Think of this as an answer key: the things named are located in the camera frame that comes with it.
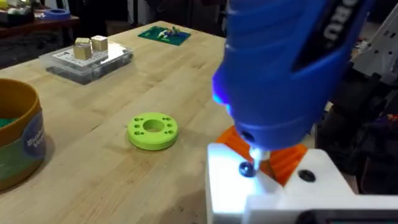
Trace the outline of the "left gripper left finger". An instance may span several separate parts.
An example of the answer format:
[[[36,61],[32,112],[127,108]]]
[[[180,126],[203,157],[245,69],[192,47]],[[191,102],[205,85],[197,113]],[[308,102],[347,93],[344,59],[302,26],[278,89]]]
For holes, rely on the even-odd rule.
[[[240,165],[247,168],[252,159],[249,145],[232,126],[225,130],[215,143],[207,148],[206,160],[206,208],[208,223],[241,223],[246,200],[249,196],[274,194],[282,189],[277,158],[261,163],[261,170],[254,177],[240,173]]]

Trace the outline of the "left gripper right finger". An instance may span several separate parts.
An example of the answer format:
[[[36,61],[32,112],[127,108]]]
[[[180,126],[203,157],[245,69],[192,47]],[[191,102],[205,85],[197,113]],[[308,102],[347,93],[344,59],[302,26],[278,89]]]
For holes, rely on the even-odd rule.
[[[271,152],[271,168],[289,196],[352,196],[353,190],[321,149],[303,144]]]

